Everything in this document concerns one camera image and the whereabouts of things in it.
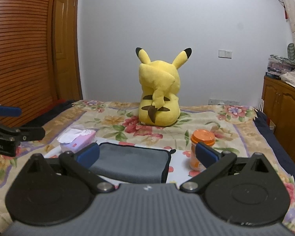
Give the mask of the purple grey microfibre towel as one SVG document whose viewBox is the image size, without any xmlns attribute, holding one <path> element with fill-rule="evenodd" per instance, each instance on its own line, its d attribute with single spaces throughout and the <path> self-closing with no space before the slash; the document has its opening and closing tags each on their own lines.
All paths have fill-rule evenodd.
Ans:
<svg viewBox="0 0 295 236">
<path fill-rule="evenodd" d="M 127 183 L 165 183 L 175 149 L 154 149 L 101 143 L 93 173 Z"/>
</svg>

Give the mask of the pink tissue box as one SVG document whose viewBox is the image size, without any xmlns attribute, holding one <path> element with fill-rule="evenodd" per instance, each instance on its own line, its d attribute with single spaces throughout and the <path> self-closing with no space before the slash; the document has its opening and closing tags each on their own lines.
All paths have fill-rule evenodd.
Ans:
<svg viewBox="0 0 295 236">
<path fill-rule="evenodd" d="M 89 144 L 91 144 L 95 138 L 96 131 L 91 129 L 77 129 L 71 128 L 62 133 L 57 141 L 60 144 L 61 150 L 72 151 L 74 153 L 82 150 Z"/>
</svg>

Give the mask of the orange lidded plastic cup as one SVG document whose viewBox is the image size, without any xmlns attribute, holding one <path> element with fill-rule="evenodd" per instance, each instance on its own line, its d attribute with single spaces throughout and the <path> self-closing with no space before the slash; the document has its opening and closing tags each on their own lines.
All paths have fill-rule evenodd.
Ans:
<svg viewBox="0 0 295 236">
<path fill-rule="evenodd" d="M 191 155 L 190 167 L 195 171 L 200 171 L 200 165 L 208 167 L 215 162 L 217 158 L 209 150 L 215 144 L 214 133 L 197 129 L 191 135 Z"/>
</svg>

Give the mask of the floral bed quilt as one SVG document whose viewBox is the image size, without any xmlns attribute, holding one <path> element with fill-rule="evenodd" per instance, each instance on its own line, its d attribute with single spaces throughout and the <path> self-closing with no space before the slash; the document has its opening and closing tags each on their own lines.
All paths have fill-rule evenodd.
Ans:
<svg viewBox="0 0 295 236">
<path fill-rule="evenodd" d="M 197 129 L 215 135 L 214 148 L 240 157 L 263 153 L 283 181 L 290 196 L 284 225 L 295 233 L 295 165 L 269 129 L 266 115 L 253 107 L 240 105 L 201 105 L 181 109 L 170 127 L 144 126 L 139 122 L 138 104 L 82 100 L 72 107 L 40 119 L 46 135 L 41 141 L 23 142 L 15 157 L 0 155 L 0 231 L 11 223 L 5 195 L 11 183 L 34 153 L 47 154 L 58 146 L 57 138 L 67 128 L 82 126 L 96 131 L 97 138 L 142 144 L 150 147 L 190 151 L 191 135 Z"/>
</svg>

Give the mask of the yellow Pikachu plush toy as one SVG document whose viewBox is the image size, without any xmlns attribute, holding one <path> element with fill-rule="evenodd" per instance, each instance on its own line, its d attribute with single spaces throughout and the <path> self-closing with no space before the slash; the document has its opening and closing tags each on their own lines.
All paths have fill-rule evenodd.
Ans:
<svg viewBox="0 0 295 236">
<path fill-rule="evenodd" d="M 173 62 L 151 61 L 146 51 L 136 48 L 139 65 L 139 83 L 142 97 L 139 103 L 138 117 L 143 125 L 167 127 L 180 116 L 179 98 L 181 81 L 178 69 L 187 62 L 192 49 L 180 52 Z"/>
</svg>

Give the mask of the wooden side cabinet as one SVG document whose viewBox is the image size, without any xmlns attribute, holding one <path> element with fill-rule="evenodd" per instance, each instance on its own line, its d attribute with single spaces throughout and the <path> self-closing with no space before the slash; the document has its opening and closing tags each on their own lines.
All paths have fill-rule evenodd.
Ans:
<svg viewBox="0 0 295 236">
<path fill-rule="evenodd" d="M 263 113 L 275 124 L 274 135 L 295 164 L 295 88 L 264 77 Z"/>
</svg>

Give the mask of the wooden door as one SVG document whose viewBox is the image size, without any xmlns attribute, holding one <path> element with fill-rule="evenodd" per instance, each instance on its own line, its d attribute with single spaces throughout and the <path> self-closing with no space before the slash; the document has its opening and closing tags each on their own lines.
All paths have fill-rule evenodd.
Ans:
<svg viewBox="0 0 295 236">
<path fill-rule="evenodd" d="M 80 100 L 78 0 L 54 0 L 53 7 L 53 63 L 57 97 Z"/>
</svg>

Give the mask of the wooden slatted headboard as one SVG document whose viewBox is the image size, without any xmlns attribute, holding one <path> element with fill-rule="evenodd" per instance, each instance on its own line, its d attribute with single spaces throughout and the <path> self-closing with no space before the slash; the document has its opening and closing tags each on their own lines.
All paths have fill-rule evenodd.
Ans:
<svg viewBox="0 0 295 236">
<path fill-rule="evenodd" d="M 0 104 L 22 109 L 0 117 L 21 126 L 57 100 L 52 59 L 54 0 L 0 0 Z"/>
</svg>

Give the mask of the stack of books and papers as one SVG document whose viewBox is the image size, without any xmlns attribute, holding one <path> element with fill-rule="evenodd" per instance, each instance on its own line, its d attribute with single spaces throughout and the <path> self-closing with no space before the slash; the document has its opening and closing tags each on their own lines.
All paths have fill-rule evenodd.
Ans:
<svg viewBox="0 0 295 236">
<path fill-rule="evenodd" d="M 295 45 L 287 46 L 288 58 L 271 54 L 267 64 L 265 76 L 281 80 L 295 88 Z"/>
</svg>

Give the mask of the white wall switch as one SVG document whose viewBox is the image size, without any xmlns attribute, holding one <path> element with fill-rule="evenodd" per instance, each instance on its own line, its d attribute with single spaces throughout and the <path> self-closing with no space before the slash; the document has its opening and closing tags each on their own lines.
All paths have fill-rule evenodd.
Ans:
<svg viewBox="0 0 295 236">
<path fill-rule="evenodd" d="M 218 50 L 218 57 L 219 58 L 231 59 L 232 58 L 232 51 Z"/>
</svg>

